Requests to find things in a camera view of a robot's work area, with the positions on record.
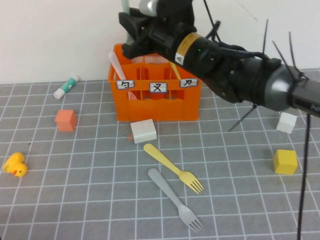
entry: yellow rubber duck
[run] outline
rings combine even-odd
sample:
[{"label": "yellow rubber duck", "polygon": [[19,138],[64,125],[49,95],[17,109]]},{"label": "yellow rubber duck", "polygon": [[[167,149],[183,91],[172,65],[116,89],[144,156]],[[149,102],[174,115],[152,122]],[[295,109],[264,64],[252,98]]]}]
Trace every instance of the yellow rubber duck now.
[{"label": "yellow rubber duck", "polygon": [[27,171],[27,166],[23,163],[25,156],[20,152],[15,152],[9,157],[3,166],[3,171],[12,173],[16,177],[23,177]]}]

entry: fork handle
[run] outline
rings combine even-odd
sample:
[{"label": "fork handle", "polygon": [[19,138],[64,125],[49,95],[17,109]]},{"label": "fork handle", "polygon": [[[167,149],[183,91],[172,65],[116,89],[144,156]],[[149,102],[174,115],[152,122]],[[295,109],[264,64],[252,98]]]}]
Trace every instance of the fork handle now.
[{"label": "fork handle", "polygon": [[177,168],[165,155],[162,154],[155,146],[151,143],[147,143],[144,145],[143,150],[149,154],[151,157],[158,160],[160,163],[165,165],[168,169],[170,169],[175,174],[179,175],[181,170]]},{"label": "fork handle", "polygon": [[183,203],[171,189],[158,169],[150,168],[148,170],[148,175],[154,181],[154,183],[157,184],[157,186],[171,199],[171,201],[174,203],[174,205],[176,205],[177,208],[183,206]]}]

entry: orange crate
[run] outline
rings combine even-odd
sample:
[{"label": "orange crate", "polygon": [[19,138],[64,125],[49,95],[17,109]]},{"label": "orange crate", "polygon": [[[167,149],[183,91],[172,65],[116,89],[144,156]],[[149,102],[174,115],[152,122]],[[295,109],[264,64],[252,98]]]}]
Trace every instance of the orange crate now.
[{"label": "orange crate", "polygon": [[[133,63],[122,55],[121,44],[116,44],[113,50],[128,80],[121,81],[110,65],[108,82],[118,121],[198,120],[202,85],[198,78],[177,66],[182,80],[178,79],[169,62],[146,63],[142,57],[141,62]],[[129,100],[128,91],[137,99]]]}]

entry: white block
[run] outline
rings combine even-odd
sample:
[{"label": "white block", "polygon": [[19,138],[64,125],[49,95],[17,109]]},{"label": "white block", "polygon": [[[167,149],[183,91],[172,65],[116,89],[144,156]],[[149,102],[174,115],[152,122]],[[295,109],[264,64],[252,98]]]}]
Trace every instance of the white block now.
[{"label": "white block", "polygon": [[134,143],[143,143],[157,139],[157,132],[152,119],[131,123]]},{"label": "white block", "polygon": [[297,116],[283,112],[281,113],[281,117],[278,121],[278,125],[276,129],[278,131],[291,134],[292,130],[294,129],[297,121]]}]

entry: foam block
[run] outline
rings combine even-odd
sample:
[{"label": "foam block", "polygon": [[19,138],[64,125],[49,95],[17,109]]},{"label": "foam block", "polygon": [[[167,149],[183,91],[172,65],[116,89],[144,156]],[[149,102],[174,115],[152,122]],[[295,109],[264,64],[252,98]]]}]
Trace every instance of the foam block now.
[{"label": "foam block", "polygon": [[157,131],[152,119],[131,123],[134,143],[143,143],[157,139]]},{"label": "foam block", "polygon": [[54,121],[60,132],[73,132],[77,125],[77,117],[74,110],[59,110]]},{"label": "foam block", "polygon": [[297,121],[297,116],[283,112],[281,113],[281,117],[278,121],[278,125],[276,129],[278,131],[291,134],[292,130],[294,129]]},{"label": "foam block", "polygon": [[273,158],[276,174],[294,174],[298,167],[297,154],[293,150],[277,150]]}]

